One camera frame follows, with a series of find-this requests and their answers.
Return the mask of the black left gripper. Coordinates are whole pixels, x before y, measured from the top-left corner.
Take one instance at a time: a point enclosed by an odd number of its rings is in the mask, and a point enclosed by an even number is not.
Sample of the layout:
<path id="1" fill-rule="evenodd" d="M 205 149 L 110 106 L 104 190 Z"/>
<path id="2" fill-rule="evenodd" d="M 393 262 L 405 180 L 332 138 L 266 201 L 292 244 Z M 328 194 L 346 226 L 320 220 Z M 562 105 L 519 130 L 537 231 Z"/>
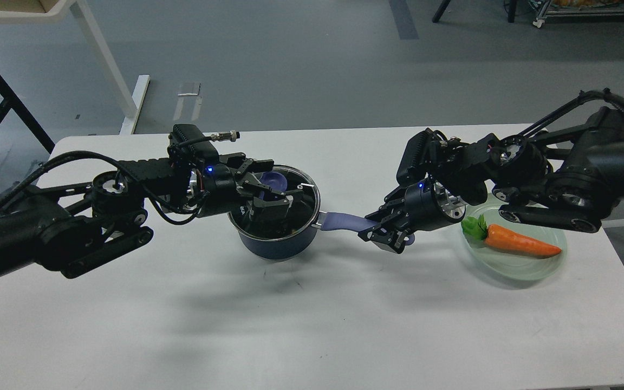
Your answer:
<path id="1" fill-rule="evenodd" d="M 255 160 L 246 158 L 245 153 L 231 153 L 220 155 L 213 163 L 190 166 L 184 210 L 198 218 L 233 212 L 243 204 L 240 190 L 253 196 L 240 211 L 241 225 L 285 220 L 294 197 L 284 194 L 288 180 L 274 165 L 273 160 Z"/>

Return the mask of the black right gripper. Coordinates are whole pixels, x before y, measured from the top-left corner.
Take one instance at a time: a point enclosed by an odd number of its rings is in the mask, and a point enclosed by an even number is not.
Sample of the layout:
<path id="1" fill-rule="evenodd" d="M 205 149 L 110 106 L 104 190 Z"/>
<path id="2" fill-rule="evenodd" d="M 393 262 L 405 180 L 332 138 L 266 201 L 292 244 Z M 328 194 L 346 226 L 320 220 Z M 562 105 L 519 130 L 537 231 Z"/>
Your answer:
<path id="1" fill-rule="evenodd" d="M 379 249 L 401 254 L 414 244 L 413 231 L 437 230 L 458 224 L 464 217 L 465 203 L 459 197 L 438 181 L 419 181 L 388 193 L 384 203 L 366 215 L 371 226 L 357 236 Z"/>

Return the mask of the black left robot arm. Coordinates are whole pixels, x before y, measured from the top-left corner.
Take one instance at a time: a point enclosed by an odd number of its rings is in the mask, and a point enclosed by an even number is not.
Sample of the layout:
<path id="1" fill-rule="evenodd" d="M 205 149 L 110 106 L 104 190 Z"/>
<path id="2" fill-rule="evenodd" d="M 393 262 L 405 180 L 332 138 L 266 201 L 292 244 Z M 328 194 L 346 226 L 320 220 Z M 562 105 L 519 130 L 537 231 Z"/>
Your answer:
<path id="1" fill-rule="evenodd" d="M 39 188 L 53 168 L 84 159 L 109 163 L 94 180 Z M 267 180 L 272 160 L 243 153 L 209 160 L 186 154 L 118 161 L 89 151 L 62 153 L 0 195 L 0 277 L 33 263 L 73 279 L 148 244 L 150 202 L 172 225 L 253 207 L 282 219 L 301 190 Z"/>

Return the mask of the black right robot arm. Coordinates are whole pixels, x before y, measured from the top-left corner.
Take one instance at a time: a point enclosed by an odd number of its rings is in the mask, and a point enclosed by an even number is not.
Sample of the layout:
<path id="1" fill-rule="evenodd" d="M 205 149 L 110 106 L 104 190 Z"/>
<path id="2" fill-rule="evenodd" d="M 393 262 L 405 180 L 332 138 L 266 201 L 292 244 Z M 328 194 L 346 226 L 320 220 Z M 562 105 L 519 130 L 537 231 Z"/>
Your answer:
<path id="1" fill-rule="evenodd" d="M 598 232 L 624 198 L 624 97 L 582 91 L 515 135 L 470 144 L 427 128 L 407 142 L 396 179 L 359 232 L 396 254 L 415 232 L 458 224 L 490 193 L 510 222 Z"/>

